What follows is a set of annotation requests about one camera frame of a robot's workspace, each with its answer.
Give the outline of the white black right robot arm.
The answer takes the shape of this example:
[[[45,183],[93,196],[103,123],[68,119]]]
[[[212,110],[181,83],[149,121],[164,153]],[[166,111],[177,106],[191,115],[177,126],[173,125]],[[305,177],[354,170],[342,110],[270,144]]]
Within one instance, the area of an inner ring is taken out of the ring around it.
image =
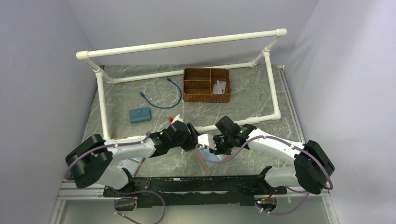
[[[260,174],[257,187],[264,194],[277,187],[301,187],[305,192],[318,195],[332,190],[331,175],[335,167],[322,147],[313,140],[306,143],[285,140],[250,125],[238,125],[228,116],[215,126],[220,135],[202,137],[198,142],[212,154],[230,154],[233,148],[265,152],[286,162],[288,166],[266,167]]]

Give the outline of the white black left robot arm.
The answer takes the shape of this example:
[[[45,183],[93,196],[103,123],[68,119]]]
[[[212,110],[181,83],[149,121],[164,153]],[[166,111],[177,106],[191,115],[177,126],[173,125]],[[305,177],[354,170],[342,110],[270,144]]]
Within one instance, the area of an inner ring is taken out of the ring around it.
[[[160,132],[137,138],[105,140],[94,134],[66,156],[66,175],[72,177],[78,189],[101,184],[128,196],[134,190],[133,175],[119,162],[162,156],[176,147],[188,151],[197,145],[198,136],[191,123],[182,121],[175,121]]]

